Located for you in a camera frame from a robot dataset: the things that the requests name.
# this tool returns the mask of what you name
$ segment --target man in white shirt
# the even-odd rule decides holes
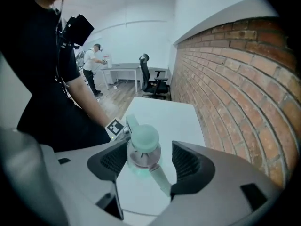
[[[105,64],[103,60],[99,60],[95,57],[95,53],[98,51],[102,51],[100,44],[95,44],[91,49],[87,50],[84,55],[84,68],[83,72],[84,75],[89,83],[90,88],[92,89],[92,92],[95,96],[102,96],[103,93],[101,93],[100,90],[97,90],[95,88],[94,84],[94,77],[93,77],[93,71],[96,69],[98,64]]]

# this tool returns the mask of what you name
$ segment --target cable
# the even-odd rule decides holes
[[[61,83],[61,85],[63,87],[63,91],[64,91],[66,97],[68,98],[67,90],[66,90],[64,81],[61,77],[61,71],[60,71],[60,53],[61,53],[61,47],[62,47],[63,41],[62,41],[62,38],[60,38],[60,36],[59,36],[59,26],[60,26],[60,23],[62,21],[63,4],[64,4],[64,0],[62,0],[62,3],[61,3],[60,11],[58,13],[60,15],[60,18],[59,18],[58,23],[57,23],[56,28],[55,28],[55,35],[56,35],[55,41],[56,41],[56,49],[57,49],[56,50],[56,52],[57,52],[57,65],[56,65],[55,70],[56,70],[58,80],[59,80],[59,82]]]

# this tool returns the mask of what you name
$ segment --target office chair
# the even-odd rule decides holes
[[[168,78],[159,77],[161,72],[165,72],[165,70],[156,70],[157,76],[155,77],[155,81],[149,81],[150,72],[147,67],[147,61],[150,57],[147,54],[143,54],[140,58],[140,67],[143,74],[143,84],[142,90],[146,93],[151,93],[151,95],[142,95],[142,97],[150,97],[150,98],[164,98],[166,96],[158,95],[158,94],[166,94],[168,93],[168,85],[163,82],[167,81]]]

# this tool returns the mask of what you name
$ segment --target man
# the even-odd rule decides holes
[[[1,37],[0,49],[32,94],[17,129],[55,152],[108,143],[110,137],[104,127],[110,119],[80,76],[73,48],[62,49],[58,60],[55,32],[60,14],[52,9],[55,1],[16,0],[18,16],[12,16],[10,8],[4,14],[3,31],[16,24],[18,29]],[[62,84],[55,80],[57,67],[80,107],[67,98]]]
[[[92,92],[94,93],[94,95],[97,96],[102,96],[103,93],[101,93],[100,90],[97,90],[95,87],[95,83],[94,83],[94,77],[93,77],[93,71],[96,68],[96,64],[105,64],[105,62],[103,60],[99,60],[95,57],[95,53],[98,51],[102,51],[100,50],[101,46],[100,44],[95,44],[91,49],[89,49],[88,51],[86,51],[85,56],[84,56],[84,75],[85,78],[87,79],[89,86],[92,90]]]

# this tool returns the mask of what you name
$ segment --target white table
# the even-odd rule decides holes
[[[103,73],[103,79],[107,89],[109,89],[108,82],[105,78],[104,71],[133,71],[135,76],[135,90],[138,92],[138,81],[137,81],[137,70],[139,70],[139,63],[125,63],[125,64],[113,64],[111,68],[101,68],[100,71]],[[142,89],[142,73],[140,76],[140,89]]]
[[[197,114],[192,105],[135,97],[126,115],[134,114],[138,123],[149,124],[159,132],[162,149],[161,166],[171,184],[176,183],[172,163],[172,141],[205,146]],[[136,175],[126,163],[117,178],[117,190],[122,209],[138,214],[158,216],[169,205],[168,198],[154,179]]]

